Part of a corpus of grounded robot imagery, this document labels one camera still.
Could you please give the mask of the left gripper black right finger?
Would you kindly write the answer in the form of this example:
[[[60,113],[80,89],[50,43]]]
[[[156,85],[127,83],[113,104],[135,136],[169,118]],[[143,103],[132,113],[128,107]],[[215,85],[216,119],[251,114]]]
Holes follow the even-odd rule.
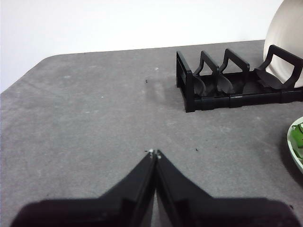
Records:
[[[185,177],[160,151],[157,193],[174,227],[297,227],[292,209],[267,198],[214,198]]]

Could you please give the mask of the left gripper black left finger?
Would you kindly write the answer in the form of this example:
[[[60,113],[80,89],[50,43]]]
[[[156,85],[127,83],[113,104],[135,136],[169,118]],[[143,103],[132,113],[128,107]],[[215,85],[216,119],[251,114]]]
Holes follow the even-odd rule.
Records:
[[[32,202],[13,219],[13,227],[139,227],[155,191],[156,156],[147,154],[135,168],[97,198]]]

